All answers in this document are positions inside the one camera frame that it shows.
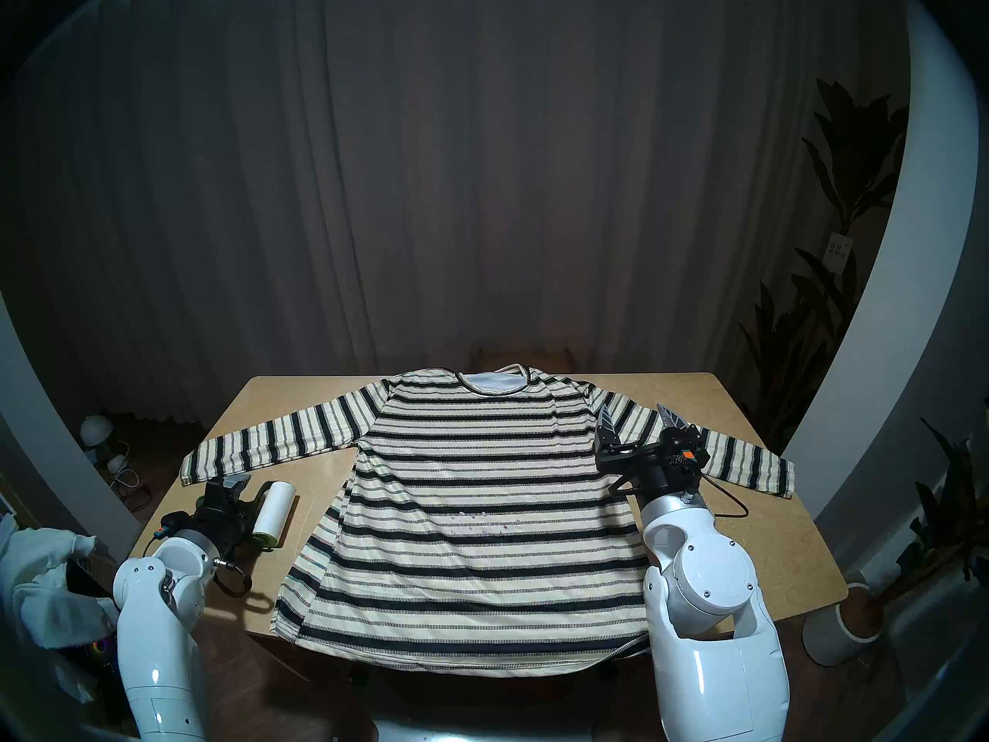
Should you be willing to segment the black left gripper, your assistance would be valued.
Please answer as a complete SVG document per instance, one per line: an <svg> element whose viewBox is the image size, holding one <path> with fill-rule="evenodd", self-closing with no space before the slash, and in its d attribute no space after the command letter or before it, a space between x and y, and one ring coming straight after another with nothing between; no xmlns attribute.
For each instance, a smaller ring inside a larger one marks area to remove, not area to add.
<svg viewBox="0 0 989 742"><path fill-rule="evenodd" d="M160 540L177 536L179 531L197 532L210 540L219 557L228 558L237 545L250 534L255 518L255 502L232 499L228 495L240 495L251 478L250 474L212 478L206 482L205 491L197 501L192 514L170 512L161 521L158 529Z"/></svg>

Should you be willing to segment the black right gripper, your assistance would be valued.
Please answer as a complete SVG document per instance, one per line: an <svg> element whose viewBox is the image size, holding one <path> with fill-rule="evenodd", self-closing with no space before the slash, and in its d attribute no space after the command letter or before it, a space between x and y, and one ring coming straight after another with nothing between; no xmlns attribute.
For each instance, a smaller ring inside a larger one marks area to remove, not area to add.
<svg viewBox="0 0 989 742"><path fill-rule="evenodd" d="M613 497L637 496L653 502L667 495L692 500L699 491L710 455L700 431L663 405L656 405L662 431L654 443L621 443L608 407L600 407L595 427L595 465L617 479L608 487Z"/></svg>

